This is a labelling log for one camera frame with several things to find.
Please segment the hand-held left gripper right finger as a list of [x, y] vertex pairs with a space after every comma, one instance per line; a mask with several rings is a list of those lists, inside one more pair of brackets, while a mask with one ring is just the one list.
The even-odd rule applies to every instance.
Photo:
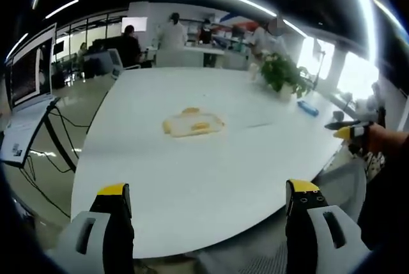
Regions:
[[351, 273], [370, 254], [361, 229], [320, 188], [286, 182], [287, 273]]

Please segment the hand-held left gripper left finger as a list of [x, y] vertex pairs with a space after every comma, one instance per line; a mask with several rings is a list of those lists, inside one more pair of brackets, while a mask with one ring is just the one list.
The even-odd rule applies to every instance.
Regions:
[[134, 273], [133, 248], [129, 184], [118, 183], [98, 191], [47, 255], [65, 273]]

